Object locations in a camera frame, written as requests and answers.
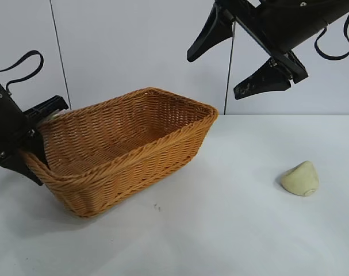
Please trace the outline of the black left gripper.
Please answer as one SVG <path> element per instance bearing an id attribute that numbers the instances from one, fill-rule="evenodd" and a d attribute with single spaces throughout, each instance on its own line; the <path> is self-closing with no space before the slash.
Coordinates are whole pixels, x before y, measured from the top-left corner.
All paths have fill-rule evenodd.
<path id="1" fill-rule="evenodd" d="M 42 181 L 28 167 L 24 151 L 32 153 L 49 167 L 44 140 L 37 126 L 48 116 L 67 108 L 64 98 L 55 95 L 23 112 L 11 94 L 0 85 L 0 166 L 42 186 Z"/>

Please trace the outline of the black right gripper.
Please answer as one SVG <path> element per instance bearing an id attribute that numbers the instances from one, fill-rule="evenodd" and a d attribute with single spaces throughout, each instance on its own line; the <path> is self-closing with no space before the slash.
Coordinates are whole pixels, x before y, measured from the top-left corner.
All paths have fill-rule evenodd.
<path id="1" fill-rule="evenodd" d="M 204 27 L 187 50 L 187 61 L 194 62 L 206 51 L 233 36 L 237 22 L 270 56 L 251 76 L 237 84 L 236 100 L 260 93 L 285 91 L 308 73 L 293 49 L 314 36 L 323 35 L 327 26 L 349 16 L 349 1 L 249 1 L 215 2 Z"/>

